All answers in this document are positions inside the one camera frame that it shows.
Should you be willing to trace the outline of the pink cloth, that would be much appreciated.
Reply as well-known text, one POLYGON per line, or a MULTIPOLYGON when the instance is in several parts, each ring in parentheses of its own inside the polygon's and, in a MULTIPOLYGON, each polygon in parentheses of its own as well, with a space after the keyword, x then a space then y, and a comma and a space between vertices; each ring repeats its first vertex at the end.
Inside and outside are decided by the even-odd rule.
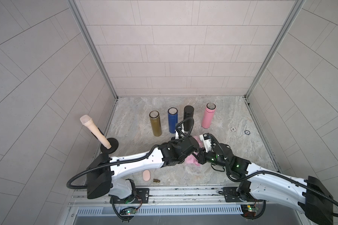
MULTIPOLYGON (((204 148, 204 144, 203 144, 202 140, 200 140, 199 136, 194 136, 194 139, 198 142, 200 148, 204 148)), ((194 152, 192 155, 188 156, 185 159, 185 163, 200 166, 201 164, 198 162, 198 159, 195 156, 198 156, 198 152, 194 152)))

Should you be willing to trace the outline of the black thermos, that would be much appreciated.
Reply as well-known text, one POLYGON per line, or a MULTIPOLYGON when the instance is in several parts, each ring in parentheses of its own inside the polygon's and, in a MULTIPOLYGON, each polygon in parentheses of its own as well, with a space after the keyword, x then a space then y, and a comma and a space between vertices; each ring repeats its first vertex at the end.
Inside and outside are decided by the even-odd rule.
MULTIPOLYGON (((190 105, 184 107, 184 119, 192 118, 194 114, 194 108, 190 105)), ((192 125, 192 120, 187 120, 184 122, 184 131, 188 132, 192 125)))

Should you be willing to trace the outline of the pink thermos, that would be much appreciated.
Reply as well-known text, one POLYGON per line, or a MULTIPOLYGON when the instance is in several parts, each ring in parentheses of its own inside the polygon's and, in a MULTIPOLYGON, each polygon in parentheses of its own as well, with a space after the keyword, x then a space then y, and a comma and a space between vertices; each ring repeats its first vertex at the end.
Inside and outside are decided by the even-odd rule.
POLYGON ((215 111, 216 105, 214 103, 207 103, 201 123, 203 128, 208 129, 210 127, 215 111))

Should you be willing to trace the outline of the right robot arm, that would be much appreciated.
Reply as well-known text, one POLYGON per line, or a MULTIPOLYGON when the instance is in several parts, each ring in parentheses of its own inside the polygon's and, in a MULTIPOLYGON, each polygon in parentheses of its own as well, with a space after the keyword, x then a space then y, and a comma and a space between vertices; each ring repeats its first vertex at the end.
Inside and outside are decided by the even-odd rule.
POLYGON ((239 183, 238 195, 278 203, 295 209, 318 225, 332 225, 338 217, 338 202, 316 177, 306 179, 286 176, 237 157, 230 146, 218 144, 212 151, 198 149, 194 157, 200 164, 221 166, 230 181, 239 183))

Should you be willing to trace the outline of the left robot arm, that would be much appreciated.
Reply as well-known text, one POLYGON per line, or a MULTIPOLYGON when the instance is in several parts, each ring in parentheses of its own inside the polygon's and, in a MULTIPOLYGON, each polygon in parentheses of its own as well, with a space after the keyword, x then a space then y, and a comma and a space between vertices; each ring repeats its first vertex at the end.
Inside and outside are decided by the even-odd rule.
POLYGON ((69 189, 86 189, 88 199, 106 194, 120 199, 132 196, 135 184, 122 178, 149 169, 175 166, 200 150, 194 137, 171 140, 154 145, 150 151, 125 157, 110 157, 102 153, 92 164, 67 181, 69 189))

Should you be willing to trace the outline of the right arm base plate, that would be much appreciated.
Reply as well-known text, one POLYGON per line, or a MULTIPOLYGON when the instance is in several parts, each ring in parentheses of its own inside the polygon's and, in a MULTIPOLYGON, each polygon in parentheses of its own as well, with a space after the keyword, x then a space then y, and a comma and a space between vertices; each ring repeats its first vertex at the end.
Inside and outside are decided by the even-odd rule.
POLYGON ((236 187, 224 187, 218 191, 218 194, 223 195, 226 202, 254 202, 255 199, 250 195, 245 196, 237 191, 236 187))

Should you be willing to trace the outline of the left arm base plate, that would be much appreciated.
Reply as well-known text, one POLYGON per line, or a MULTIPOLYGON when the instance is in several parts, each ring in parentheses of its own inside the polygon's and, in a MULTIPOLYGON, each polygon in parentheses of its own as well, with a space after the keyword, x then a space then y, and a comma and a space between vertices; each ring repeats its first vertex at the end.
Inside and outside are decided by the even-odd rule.
POLYGON ((112 196, 110 203, 114 202, 115 204, 139 204, 139 203, 148 203, 149 198, 149 188, 137 188, 131 195, 124 199, 120 199, 117 196, 112 196))

